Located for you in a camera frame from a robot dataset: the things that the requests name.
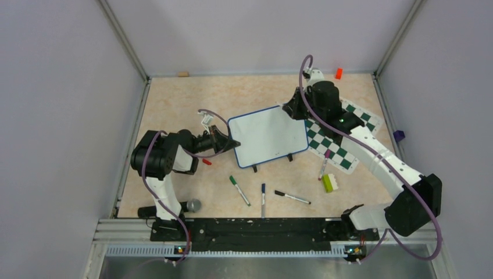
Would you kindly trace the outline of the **blue framed whiteboard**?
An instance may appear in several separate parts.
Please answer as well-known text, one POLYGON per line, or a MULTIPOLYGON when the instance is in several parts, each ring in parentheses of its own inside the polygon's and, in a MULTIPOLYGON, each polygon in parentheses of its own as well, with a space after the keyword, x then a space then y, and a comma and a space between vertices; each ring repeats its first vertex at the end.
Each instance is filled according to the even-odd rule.
POLYGON ((294 120, 272 106, 228 119, 237 165, 241 169, 287 157, 292 161, 296 153, 309 147, 304 120, 294 120))

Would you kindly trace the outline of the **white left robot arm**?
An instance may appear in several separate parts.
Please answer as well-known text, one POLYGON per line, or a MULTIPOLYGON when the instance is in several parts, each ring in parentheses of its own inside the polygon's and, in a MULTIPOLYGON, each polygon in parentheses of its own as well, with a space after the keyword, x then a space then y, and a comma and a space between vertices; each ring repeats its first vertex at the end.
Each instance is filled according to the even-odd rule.
POLYGON ((185 210, 176 197, 172 173, 193 175, 198 168, 199 153, 213 150, 218 155, 239 146, 239 141, 221 132, 216 125, 200 135, 186 129, 170 134, 148 130, 133 149, 130 165, 142 178, 155 208, 140 209, 139 217, 154 217, 156 230, 164 228, 172 240, 182 239, 187 229, 180 215, 185 210))

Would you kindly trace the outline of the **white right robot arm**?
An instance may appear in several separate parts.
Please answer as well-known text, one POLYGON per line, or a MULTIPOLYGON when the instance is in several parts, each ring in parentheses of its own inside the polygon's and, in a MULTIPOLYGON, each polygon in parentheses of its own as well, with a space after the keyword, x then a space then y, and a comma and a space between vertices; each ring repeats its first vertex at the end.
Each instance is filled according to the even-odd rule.
POLYGON ((390 229, 408 237, 425 224, 441 228, 442 181, 408 166, 373 137, 360 116, 342 107, 340 92, 331 81, 315 81, 295 89, 293 97, 282 105, 294 120, 311 120, 326 137, 357 158, 385 187, 391 203, 357 205, 344 212, 341 223, 347 239, 357 239, 370 228, 390 229))

